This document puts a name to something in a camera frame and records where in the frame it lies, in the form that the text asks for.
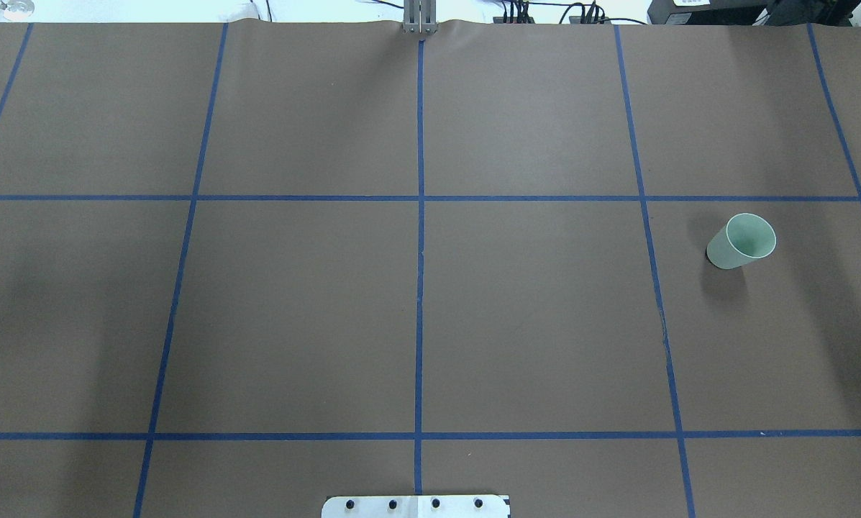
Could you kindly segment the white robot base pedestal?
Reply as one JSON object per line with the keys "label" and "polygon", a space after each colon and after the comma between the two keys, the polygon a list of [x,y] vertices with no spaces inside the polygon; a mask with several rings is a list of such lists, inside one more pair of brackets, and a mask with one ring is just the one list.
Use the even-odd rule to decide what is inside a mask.
{"label": "white robot base pedestal", "polygon": [[508,496],[495,494],[338,496],[322,517],[510,517]]}

